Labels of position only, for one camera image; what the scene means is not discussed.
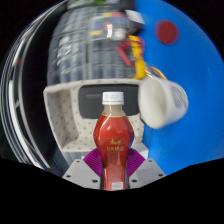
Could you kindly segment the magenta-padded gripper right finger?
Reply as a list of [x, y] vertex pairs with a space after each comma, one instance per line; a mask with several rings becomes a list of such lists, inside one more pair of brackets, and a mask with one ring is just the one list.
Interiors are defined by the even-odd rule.
[[126, 173], [130, 189], [146, 186], [165, 177], [165, 173], [153, 159], [145, 159], [134, 149], [129, 150]]

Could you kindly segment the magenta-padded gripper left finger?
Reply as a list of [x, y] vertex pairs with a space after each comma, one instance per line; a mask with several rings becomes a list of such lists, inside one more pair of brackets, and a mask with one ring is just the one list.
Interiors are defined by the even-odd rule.
[[88, 153], [84, 159], [75, 159], [63, 175], [76, 185], [100, 190], [102, 186], [103, 165], [97, 149]]

